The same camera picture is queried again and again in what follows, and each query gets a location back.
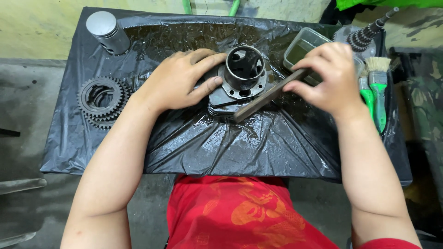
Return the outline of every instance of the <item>red shirt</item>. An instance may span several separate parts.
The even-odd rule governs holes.
[[[167,206],[168,249],[338,249],[292,207],[276,177],[192,178],[175,182]],[[360,249],[418,249],[397,239]]]

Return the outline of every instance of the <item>transmission gear cluster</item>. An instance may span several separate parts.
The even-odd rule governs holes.
[[[96,128],[110,129],[131,94],[131,89],[121,80],[100,76],[81,86],[77,101],[90,124]]]

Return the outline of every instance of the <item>black plastic sheet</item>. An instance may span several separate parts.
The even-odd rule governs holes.
[[[100,10],[113,13],[125,28],[132,42],[128,53],[107,54],[87,31],[87,17]],[[225,51],[251,45],[263,53],[278,82],[288,75],[281,65],[283,53],[303,27],[327,37],[338,29],[316,23],[85,7],[73,37],[40,171],[81,174],[105,137],[107,131],[91,126],[78,109],[76,94],[85,81],[106,75],[138,89],[176,51]],[[397,106],[390,99],[392,89],[388,87],[383,141],[400,179],[410,181]],[[209,115],[205,99],[160,116],[149,141],[144,172],[296,176],[340,182],[337,130],[329,114],[291,93],[240,124]]]

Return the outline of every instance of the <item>man's right hand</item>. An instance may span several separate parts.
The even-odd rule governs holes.
[[[348,120],[365,107],[358,91],[352,49],[342,43],[326,43],[306,54],[292,69],[310,67],[323,79],[312,87],[300,81],[289,82],[283,91],[292,91],[306,102],[329,112],[335,120]]]

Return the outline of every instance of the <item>forearm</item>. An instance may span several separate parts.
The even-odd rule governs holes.
[[[343,186],[353,208],[387,216],[408,215],[403,191],[365,106],[358,117],[336,119]]]
[[[84,216],[124,209],[143,172],[146,147],[158,112],[134,94],[90,160],[71,213]]]

